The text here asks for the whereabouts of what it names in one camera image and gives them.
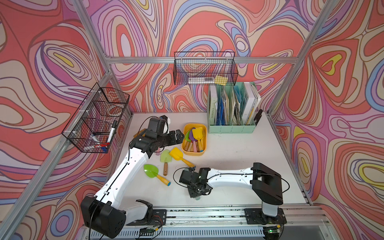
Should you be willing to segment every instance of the book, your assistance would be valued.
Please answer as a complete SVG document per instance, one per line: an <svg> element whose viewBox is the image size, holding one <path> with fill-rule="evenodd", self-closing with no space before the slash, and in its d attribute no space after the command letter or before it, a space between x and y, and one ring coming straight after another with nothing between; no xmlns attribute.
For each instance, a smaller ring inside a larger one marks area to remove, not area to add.
<svg viewBox="0 0 384 240"><path fill-rule="evenodd" d="M245 123L246 125L249 125L251 123L251 121L255 118L255 115L256 115L255 112L256 112L256 109L257 109L257 107L260 103L260 100L261 100L261 97L260 97L259 93L257 92L256 86L253 84L250 84L250 86L252 89L252 93L255 96L255 101L253 102L251 112L249 113L247 122Z"/></svg>
<svg viewBox="0 0 384 240"><path fill-rule="evenodd" d="M209 125L215 125L217 112L217 91L216 86L209 87Z"/></svg>
<svg viewBox="0 0 384 240"><path fill-rule="evenodd" d="M253 94L251 84L248 82L244 82L244 91L243 94L243 109L242 109L242 120L243 123L246 123L251 113L252 107L255 102L255 95Z"/></svg>

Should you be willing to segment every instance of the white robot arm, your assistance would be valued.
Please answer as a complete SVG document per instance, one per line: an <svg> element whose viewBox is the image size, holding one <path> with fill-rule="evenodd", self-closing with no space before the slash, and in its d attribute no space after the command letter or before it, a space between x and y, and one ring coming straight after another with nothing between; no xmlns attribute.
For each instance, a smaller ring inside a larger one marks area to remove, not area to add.
<svg viewBox="0 0 384 240"><path fill-rule="evenodd" d="M124 225L133 221L150 222L152 204L136 200L129 206L120 207L124 191L134 176L159 147L180 144L184 135L180 130L164 129L166 116L151 118L144 134L135 137L129 145L124 160L105 185L93 197L86 196L81 211L87 227L109 238L116 237ZM180 183L187 185L190 197L209 195L216 187L244 187L253 190L263 201L263 213L277 215L277 206L283 204L281 176L261 163L241 170L217 170L189 168L182 172Z"/></svg>
<svg viewBox="0 0 384 240"><path fill-rule="evenodd" d="M168 118L151 118L144 134L135 137L129 145L129 151L123 162L111 178L93 196L86 196L81 202L84 224L109 238L116 237L124 225L152 218L152 205L136 200L126 208L120 204L124 191L138 171L159 147L180 144L184 135L180 130L168 132Z"/></svg>

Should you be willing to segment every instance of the yellow plastic container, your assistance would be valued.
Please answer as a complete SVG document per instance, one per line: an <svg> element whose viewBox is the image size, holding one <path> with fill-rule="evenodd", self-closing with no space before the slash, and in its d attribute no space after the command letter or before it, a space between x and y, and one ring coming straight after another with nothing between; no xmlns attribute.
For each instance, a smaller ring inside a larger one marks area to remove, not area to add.
<svg viewBox="0 0 384 240"><path fill-rule="evenodd" d="M184 127L184 131L183 131L184 135L186 135L187 132L189 130L191 130L193 127L195 127L195 128L203 127L203 136L204 137L201 139L201 144L203 145L203 151L202 152L188 152L188 151L185 151L184 150L185 146L187 145L187 143L189 144L189 142L185 138L184 138L183 143L181 145L182 146L182 150L183 150L185 155L201 156L201 155L203 155L205 153L205 150L207 149L207 127L204 124L200 124L200 123L188 123Z"/></svg>

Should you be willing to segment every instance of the black plastic housing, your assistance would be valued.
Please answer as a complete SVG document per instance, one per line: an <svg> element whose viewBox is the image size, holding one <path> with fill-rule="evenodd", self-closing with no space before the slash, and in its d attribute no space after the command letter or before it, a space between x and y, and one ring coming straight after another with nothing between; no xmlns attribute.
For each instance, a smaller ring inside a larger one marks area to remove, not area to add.
<svg viewBox="0 0 384 240"><path fill-rule="evenodd" d="M253 163L252 189L259 198L268 204L283 204L283 191L281 188L281 175L260 162Z"/></svg>
<svg viewBox="0 0 384 240"><path fill-rule="evenodd" d="M81 201L80 209L85 226L109 238L116 237L125 224L125 213L88 196Z"/></svg>

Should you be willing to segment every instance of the yellow sticky note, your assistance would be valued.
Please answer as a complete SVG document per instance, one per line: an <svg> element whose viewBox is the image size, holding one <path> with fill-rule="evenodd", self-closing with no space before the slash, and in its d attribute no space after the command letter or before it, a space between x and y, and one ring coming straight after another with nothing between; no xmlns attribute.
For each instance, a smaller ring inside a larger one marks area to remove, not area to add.
<svg viewBox="0 0 384 240"><path fill-rule="evenodd" d="M228 78L216 75L215 84L226 85Z"/></svg>

